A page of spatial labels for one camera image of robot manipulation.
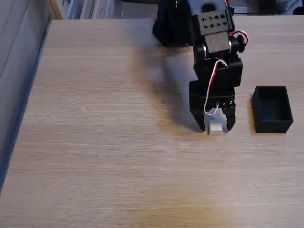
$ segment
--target wood grain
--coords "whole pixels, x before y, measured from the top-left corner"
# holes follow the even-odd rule
[[[53,21],[1,227],[303,227],[303,19],[235,18],[250,42],[237,123],[221,137],[188,111],[191,48],[158,46],[152,19]],[[286,135],[254,133],[257,85],[287,86]]]

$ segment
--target gray wall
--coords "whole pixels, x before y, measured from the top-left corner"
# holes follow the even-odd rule
[[[49,19],[44,0],[0,1],[0,189]]]

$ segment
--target red and white wire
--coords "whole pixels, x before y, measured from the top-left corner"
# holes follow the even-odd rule
[[[207,111],[206,111],[206,105],[207,105],[207,101],[208,101],[208,97],[209,97],[209,91],[210,91],[210,88],[211,88],[211,86],[212,86],[212,82],[213,82],[215,73],[216,73],[217,68],[218,68],[218,63],[222,63],[222,64],[224,64],[226,67],[228,66],[227,63],[226,63],[224,60],[222,60],[222,59],[218,59],[218,61],[216,61],[215,64],[214,64],[213,71],[212,71],[212,74],[211,74],[211,77],[210,77],[210,81],[209,81],[209,85],[208,85],[208,88],[207,88],[206,100],[205,100],[205,104],[204,104],[204,113],[205,113],[206,115],[214,115],[214,114],[217,112],[218,108],[219,108],[219,106],[217,105],[217,107],[216,107],[216,109],[215,109],[214,112],[212,112],[212,113],[207,113]]]
[[[231,33],[230,35],[231,35],[231,36],[234,36],[234,35],[237,34],[237,33],[242,34],[242,35],[246,38],[246,42],[245,42],[245,45],[246,45],[246,44],[248,43],[248,41],[249,41],[249,36],[248,36],[248,34],[247,34],[245,31],[240,30],[240,31],[234,31],[234,32]]]
[[[229,6],[228,6],[228,0],[224,0],[224,2],[225,2],[226,7],[229,8]]]

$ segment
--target open black box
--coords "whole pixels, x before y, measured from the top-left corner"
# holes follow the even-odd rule
[[[257,86],[251,102],[257,133],[286,133],[293,123],[286,86]]]

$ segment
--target mounting plate hole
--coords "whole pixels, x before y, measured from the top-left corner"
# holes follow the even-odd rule
[[[216,7],[212,3],[206,3],[201,7],[202,13],[211,12],[211,11],[215,11],[215,10],[216,10]]]

